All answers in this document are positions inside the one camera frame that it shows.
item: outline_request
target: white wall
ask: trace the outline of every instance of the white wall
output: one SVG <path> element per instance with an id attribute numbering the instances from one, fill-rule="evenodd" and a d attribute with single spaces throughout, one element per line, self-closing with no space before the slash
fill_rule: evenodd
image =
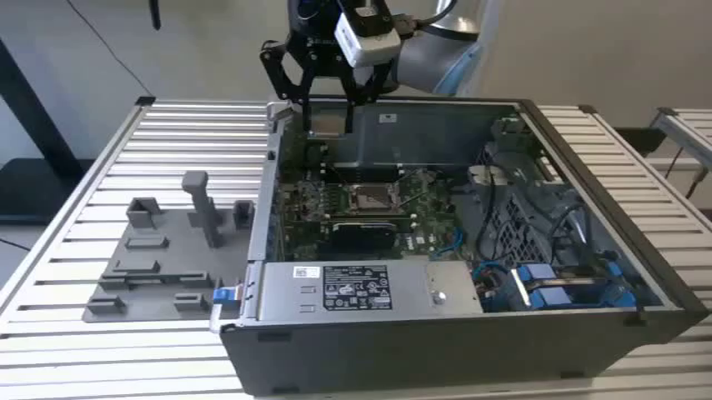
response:
<path id="1" fill-rule="evenodd" d="M 286 37 L 285 0 L 162 1 L 159 32 L 146 0 L 74 3 L 161 98 L 262 100 L 273 93 L 258 53 L 266 39 Z M 425 15 L 434 0 L 389 3 Z M 0 37 L 72 150 L 95 157 L 143 89 L 66 1 L 0 0 Z M 314 93 L 340 92 L 337 82 L 316 85 Z M 20 137 L 20 130 L 0 130 L 0 143 L 16 143 L 0 157 L 24 154 Z"/>
<path id="2" fill-rule="evenodd" d="M 617 126 L 712 108 L 712 1 L 503 1 L 477 95 L 592 104 Z"/>

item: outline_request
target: white label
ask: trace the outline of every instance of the white label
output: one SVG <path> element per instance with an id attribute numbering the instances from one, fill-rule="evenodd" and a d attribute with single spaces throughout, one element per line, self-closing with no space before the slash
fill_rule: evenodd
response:
<path id="1" fill-rule="evenodd" d="M 378 114 L 378 123 L 397 123 L 398 114 Z"/>
<path id="2" fill-rule="evenodd" d="M 294 278 L 318 279 L 322 275 L 322 267 L 294 267 Z"/>

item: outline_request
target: gray floor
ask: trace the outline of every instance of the gray floor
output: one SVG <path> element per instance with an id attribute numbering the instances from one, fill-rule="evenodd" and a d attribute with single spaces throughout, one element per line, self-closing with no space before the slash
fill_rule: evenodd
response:
<path id="1" fill-rule="evenodd" d="M 44 227 L 0 226 L 0 238 L 31 248 L 43 234 Z M 20 265 L 27 252 L 0 243 L 0 288 Z"/>

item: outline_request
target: gray peg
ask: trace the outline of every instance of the gray peg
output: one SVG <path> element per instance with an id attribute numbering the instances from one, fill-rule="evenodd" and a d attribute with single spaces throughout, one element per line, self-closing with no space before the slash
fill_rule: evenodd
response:
<path id="1" fill-rule="evenodd" d="M 205 171 L 187 171 L 183 175 L 182 186 L 185 192 L 193 197 L 193 206 L 197 209 L 198 219 L 203 227 L 205 240 L 211 248 L 219 248 L 221 233 L 217 225 L 217 210 L 206 193 L 209 174 Z"/>

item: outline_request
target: gray plastic block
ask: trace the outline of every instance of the gray plastic block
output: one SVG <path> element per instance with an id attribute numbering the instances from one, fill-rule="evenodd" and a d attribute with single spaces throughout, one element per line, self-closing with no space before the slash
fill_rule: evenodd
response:
<path id="1" fill-rule="evenodd" d="M 146 259 L 139 258 L 138 260 L 131 260 L 131 262 L 129 260 L 117 260 L 111 271 L 114 273 L 157 273 L 161 271 L 161 263 L 149 257 Z"/>
<path id="2" fill-rule="evenodd" d="M 126 282 L 126 273 L 106 273 L 99 278 L 99 287 L 104 291 L 111 290 L 129 290 L 130 285 Z"/>
<path id="3" fill-rule="evenodd" d="M 134 198 L 126 210 L 126 216 L 134 228 L 154 228 L 154 216 L 161 213 L 158 201 L 153 197 Z"/>
<path id="4" fill-rule="evenodd" d="M 157 237 L 130 237 L 126 241 L 126 247 L 130 249 L 141 248 L 166 248 L 169 247 L 169 238 L 166 236 Z"/>
<path id="5" fill-rule="evenodd" d="M 233 207 L 233 218 L 235 226 L 241 228 L 251 228 L 253 217 L 255 216 L 255 206 L 250 200 L 238 200 Z"/>
<path id="6" fill-rule="evenodd" d="M 90 312 L 96 315 L 123 313 L 125 306 L 122 298 L 117 295 L 94 296 L 87 304 Z"/>
<path id="7" fill-rule="evenodd" d="M 213 279 L 207 272 L 194 272 L 181 277 L 181 283 L 187 288 L 213 288 Z"/>
<path id="8" fill-rule="evenodd" d="M 201 293 L 177 293 L 174 307 L 181 313 L 207 312 L 210 310 L 209 302 L 206 302 Z"/>
<path id="9" fill-rule="evenodd" d="M 187 171 L 183 175 L 182 187 L 193 197 L 193 206 L 197 210 L 198 220 L 203 228 L 205 240 L 209 246 L 219 248 L 223 241 L 217 228 L 215 204 L 213 203 L 206 187 L 209 186 L 209 174 L 205 171 Z"/>
<path id="10" fill-rule="evenodd" d="M 223 245 L 213 248 L 203 230 L 190 226 L 190 212 L 163 210 L 153 217 L 154 229 L 127 226 L 95 291 L 95 297 L 119 296 L 123 312 L 94 313 L 88 309 L 86 322 L 210 319 L 214 289 L 235 286 L 245 276 L 250 230 L 235 229 L 233 210 L 217 210 L 223 221 L 217 225 Z M 126 246 L 130 240 L 157 237 L 166 238 L 170 245 Z M 178 311 L 174 301 L 179 293 L 201 293 L 206 308 Z M 223 309 L 223 317 L 237 318 L 237 311 Z"/>

